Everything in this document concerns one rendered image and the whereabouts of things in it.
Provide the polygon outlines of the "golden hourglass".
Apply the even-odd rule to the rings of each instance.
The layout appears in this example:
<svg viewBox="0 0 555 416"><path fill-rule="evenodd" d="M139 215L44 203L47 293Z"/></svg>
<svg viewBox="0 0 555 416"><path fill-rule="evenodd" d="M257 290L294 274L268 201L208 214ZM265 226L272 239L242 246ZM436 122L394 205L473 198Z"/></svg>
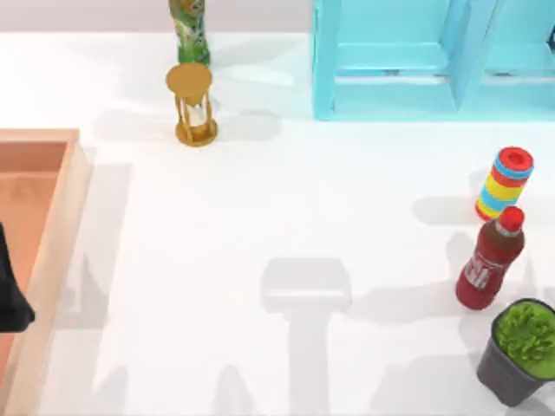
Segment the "golden hourglass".
<svg viewBox="0 0 555 416"><path fill-rule="evenodd" d="M209 88L212 73L197 62L173 66L166 74L166 85L174 95L178 114L177 139L187 146L205 146L215 140L218 125L212 114Z"/></svg>

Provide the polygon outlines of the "light blue rack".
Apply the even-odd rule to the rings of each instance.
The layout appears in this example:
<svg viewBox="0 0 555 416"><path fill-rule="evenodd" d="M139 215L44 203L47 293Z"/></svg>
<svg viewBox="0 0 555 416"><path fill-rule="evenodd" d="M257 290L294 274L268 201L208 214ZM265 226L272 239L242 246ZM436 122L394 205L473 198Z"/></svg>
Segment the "light blue rack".
<svg viewBox="0 0 555 416"><path fill-rule="evenodd" d="M555 0L312 0L319 120L555 122Z"/></svg>

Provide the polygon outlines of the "green bottle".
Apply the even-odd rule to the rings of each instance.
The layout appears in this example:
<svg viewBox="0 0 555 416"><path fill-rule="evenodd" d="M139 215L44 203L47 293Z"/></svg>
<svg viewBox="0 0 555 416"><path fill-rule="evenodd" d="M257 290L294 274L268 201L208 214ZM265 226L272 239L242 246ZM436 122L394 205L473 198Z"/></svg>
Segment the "green bottle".
<svg viewBox="0 0 555 416"><path fill-rule="evenodd" d="M198 62L207 67L211 54L206 40L206 0L168 0L178 39L179 63Z"/></svg>

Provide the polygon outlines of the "red bottle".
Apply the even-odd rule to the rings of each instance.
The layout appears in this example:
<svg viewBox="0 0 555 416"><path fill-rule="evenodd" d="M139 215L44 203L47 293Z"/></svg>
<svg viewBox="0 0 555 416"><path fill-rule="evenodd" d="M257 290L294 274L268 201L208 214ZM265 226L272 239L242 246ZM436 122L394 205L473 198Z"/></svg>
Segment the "red bottle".
<svg viewBox="0 0 555 416"><path fill-rule="evenodd" d="M473 254L455 285L456 297L463 306L482 310L492 304L507 270L524 249L524 220L525 213L513 205L480 227Z"/></svg>

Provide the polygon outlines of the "stack of coloured rings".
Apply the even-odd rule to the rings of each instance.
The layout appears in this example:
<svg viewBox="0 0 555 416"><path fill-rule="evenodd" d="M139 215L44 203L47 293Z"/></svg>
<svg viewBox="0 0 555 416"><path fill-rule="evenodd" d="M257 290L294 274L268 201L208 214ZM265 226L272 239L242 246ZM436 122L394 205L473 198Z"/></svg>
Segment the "stack of coloured rings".
<svg viewBox="0 0 555 416"><path fill-rule="evenodd" d="M497 218L516 205L534 169L533 156L522 147L507 146L496 155L474 208L480 218Z"/></svg>

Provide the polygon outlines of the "salmon shallow box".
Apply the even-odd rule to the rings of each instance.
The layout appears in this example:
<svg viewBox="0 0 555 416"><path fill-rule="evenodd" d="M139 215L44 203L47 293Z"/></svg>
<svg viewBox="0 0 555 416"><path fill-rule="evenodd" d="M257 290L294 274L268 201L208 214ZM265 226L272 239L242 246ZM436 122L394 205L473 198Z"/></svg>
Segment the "salmon shallow box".
<svg viewBox="0 0 555 416"><path fill-rule="evenodd" d="M0 128L0 224L36 319L0 334L0 416L35 416L91 166L76 129Z"/></svg>

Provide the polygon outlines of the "green plant in grey pot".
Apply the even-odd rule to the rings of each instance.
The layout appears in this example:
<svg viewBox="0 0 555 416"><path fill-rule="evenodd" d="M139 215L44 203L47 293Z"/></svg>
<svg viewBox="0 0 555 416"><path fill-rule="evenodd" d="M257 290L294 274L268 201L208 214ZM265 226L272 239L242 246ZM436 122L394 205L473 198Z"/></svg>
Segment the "green plant in grey pot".
<svg viewBox="0 0 555 416"><path fill-rule="evenodd" d="M509 407L555 381L555 309L535 298L508 305L492 322L477 377Z"/></svg>

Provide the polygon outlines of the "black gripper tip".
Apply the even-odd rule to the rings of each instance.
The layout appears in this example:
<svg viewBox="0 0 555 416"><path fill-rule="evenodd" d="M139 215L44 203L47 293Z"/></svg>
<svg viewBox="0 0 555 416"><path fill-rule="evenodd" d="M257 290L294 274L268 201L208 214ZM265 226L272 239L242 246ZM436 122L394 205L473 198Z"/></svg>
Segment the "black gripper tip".
<svg viewBox="0 0 555 416"><path fill-rule="evenodd" d="M0 334L22 333L35 319L35 311L16 281L3 224L0 223Z"/></svg>

